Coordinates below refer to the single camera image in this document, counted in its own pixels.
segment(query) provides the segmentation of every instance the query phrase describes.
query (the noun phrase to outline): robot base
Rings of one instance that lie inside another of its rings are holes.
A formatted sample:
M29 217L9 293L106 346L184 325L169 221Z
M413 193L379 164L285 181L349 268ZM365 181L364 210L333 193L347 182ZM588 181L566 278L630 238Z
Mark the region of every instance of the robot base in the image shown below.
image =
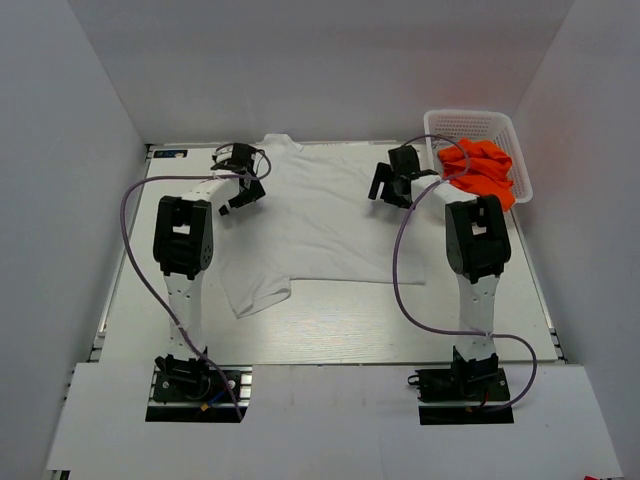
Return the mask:
M504 370L489 378L466 385L466 392L452 375L450 368L416 370L408 378L409 385L418 387L424 403L464 402L468 405L480 405L487 402L506 402L511 398Z

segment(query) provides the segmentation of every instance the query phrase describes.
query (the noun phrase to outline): white work surface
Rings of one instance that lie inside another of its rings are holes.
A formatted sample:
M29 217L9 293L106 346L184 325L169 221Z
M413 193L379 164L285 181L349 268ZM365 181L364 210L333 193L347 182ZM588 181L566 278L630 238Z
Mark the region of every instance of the white work surface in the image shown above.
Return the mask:
M370 159L373 176L377 162L388 162L389 148L392 145L323 144L306 145L305 151L324 157L340 156L346 161ZM206 175L212 165L212 152L212 148L191 148L184 159L152 159L148 176ZM131 235L132 246L142 270L164 295L162 273L152 255L158 201L163 195L184 194L195 183L152 182L144 187L141 197ZM265 189L267 196L260 200L263 202L269 199L268 188ZM423 215L424 218L413 221L409 229L423 239L426 285L403 286L402 295L417 319L434 327L455 329L458 327L458 285L445 254L444 224ZM510 214L506 220L512 255L498 285L495 331L520 335L533 345L540 360L556 360L518 231ZM451 360L453 339L432 335L411 325L398 309L390 284L292 281L289 299L237 319L216 270L210 268L202 296L203 330L209 355L223 365L418 364ZM148 362L164 355L168 330L168 316L126 261L107 316L101 362ZM529 353L519 343L508 340L496 343L502 361L530 361Z
M514 424L449 426L420 426L408 366L258 366L239 425L145 423L152 372L150 362L78 365L47 468L70 480L621 475L578 366L543 366ZM530 368L506 373L515 393Z

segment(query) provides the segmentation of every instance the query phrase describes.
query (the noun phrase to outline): cable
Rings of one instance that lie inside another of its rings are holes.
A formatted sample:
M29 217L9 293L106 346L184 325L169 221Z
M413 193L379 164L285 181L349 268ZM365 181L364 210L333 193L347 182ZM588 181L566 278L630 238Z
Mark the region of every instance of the cable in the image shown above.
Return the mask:
M217 178L220 178L220 179L244 178L247 180L262 180L271 173L271 160L264 153L263 155L264 155L265 161L267 162L267 171L264 173L264 175L254 177L252 175L240 175L236 173L230 173L230 174L218 175ZM136 274L140 278L140 281L147 288L147 290L149 290L149 293L153 295L153 297L158 301L158 303L160 303L162 308L164 308L166 312L169 314L169 317L171 317L171 320L173 321L173 323L175 323L176 326L178 327L178 330L180 331L180 334L182 335L182 338L184 339L185 343L189 346L189 348L196 355L196 357L204 360L207 365L210 365L215 369L216 372L218 372L218 375L220 375L220 378L224 382L225 388L229 392L229 396L231 397L231 402L233 403L233 406L236 409L236 413L238 414L238 419L242 421L242 412L240 411L238 400L236 399L236 396L233 393L233 390L229 387L229 381L227 380L226 375L213 360L211 360L204 352L201 352L200 350L198 350L198 348L191 341L191 338L189 338L189 334L187 333L187 331L180 326L180 319L173 312L173 310L171 310L171 307L169 306L169 304L165 302L165 300L160 296L158 291L155 288L153 288L153 286L151 285L147 277L144 275L144 273L140 269L140 265L138 265L138 261L136 260L133 254L133 250L131 248L129 233L127 232L127 218L126 218L127 201L129 200L129 197L131 196L131 194L142 185L149 182L157 182L161 180L211 180L211 179L212 177L210 175L206 175L206 176L205 175L162 175L158 177L147 177L147 178L143 178L142 180L138 180L133 185L131 185L122 196L122 201L120 202L120 232L122 233L122 240L124 242L124 250L127 254L127 258L129 258L129 261L131 262L131 266L133 267L133 270L136 272Z
M445 330L441 328L429 327L427 325L420 323L418 320L413 318L413 316L411 316L411 314L405 307L404 303L402 302L402 297L400 296L400 285L398 283L398 254L400 252L400 242L402 241L402 235L404 234L404 231L407 228L407 224L409 223L409 218L411 218L411 214L416 209L418 204L422 201L422 199L429 194L429 192L434 190L438 185L441 185L445 182L448 182L455 178L461 177L462 175L465 175L469 171L469 168L471 167L471 159L469 158L469 155L467 155L467 152L456 142L454 142L453 140L443 135L437 135L437 134L420 135L419 137L412 138L411 140L408 140L407 142L403 143L402 146L407 146L410 143L413 143L416 140L421 140L423 138L436 138L440 140L446 140L453 146L457 147L464 154L464 158L466 160L466 166L462 172L457 173L455 175L451 175L447 178L440 179L437 182L432 183L427 188L425 188L416 197L416 199L413 201L411 206L409 206L407 213L404 215L402 222L400 223L400 228L398 229L398 235L396 236L395 244L393 246L392 276L393 276L393 291L396 297L396 302L398 303L398 307L400 307L400 310L402 311L404 316L407 318L407 320L409 320L416 327L422 330L426 330L427 332L430 332L430 333L436 333L438 335L452 335L452 336L476 336L476 337L490 336L491 338L506 338L506 339L516 340L517 342L522 343L527 348L527 350L529 350L529 353L531 354L531 360L533 362L533 365L531 368L531 376L529 377L529 381L527 382L527 385L520 392L520 394L516 396L513 400L509 400L508 402L502 405L498 405L496 407L483 408L483 410L487 412L491 412L491 411L497 411L497 410L509 408L510 406L519 402L527 393L529 393L529 390L531 390L531 387L533 386L533 382L535 381L536 375L538 373L538 357L536 356L536 352L531 346L531 344L527 342L524 338L519 337L517 335L510 334L510 333L490 333L490 332L479 332L475 330Z

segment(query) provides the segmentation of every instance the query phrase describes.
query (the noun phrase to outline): white t-shirt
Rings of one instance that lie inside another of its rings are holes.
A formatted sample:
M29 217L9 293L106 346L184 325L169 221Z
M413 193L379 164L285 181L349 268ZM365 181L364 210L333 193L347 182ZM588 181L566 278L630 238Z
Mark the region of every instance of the white t-shirt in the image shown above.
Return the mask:
M390 283L406 210L367 198L377 161L310 155L287 135L267 135L258 148L273 165L266 196L214 218L213 263L235 314L285 300L292 279ZM405 235L400 282L424 284L423 265Z

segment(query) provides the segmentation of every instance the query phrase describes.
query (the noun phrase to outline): white board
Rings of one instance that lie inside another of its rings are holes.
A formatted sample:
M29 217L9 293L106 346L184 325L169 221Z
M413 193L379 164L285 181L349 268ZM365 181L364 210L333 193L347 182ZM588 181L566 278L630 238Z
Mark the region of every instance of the white board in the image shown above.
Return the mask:
M78 365L48 468L70 480L620 475L582 367L542 367L514 424L466 426L419 425L408 366L259 366L241 424L145 423L152 370ZM507 367L512 391L529 372Z

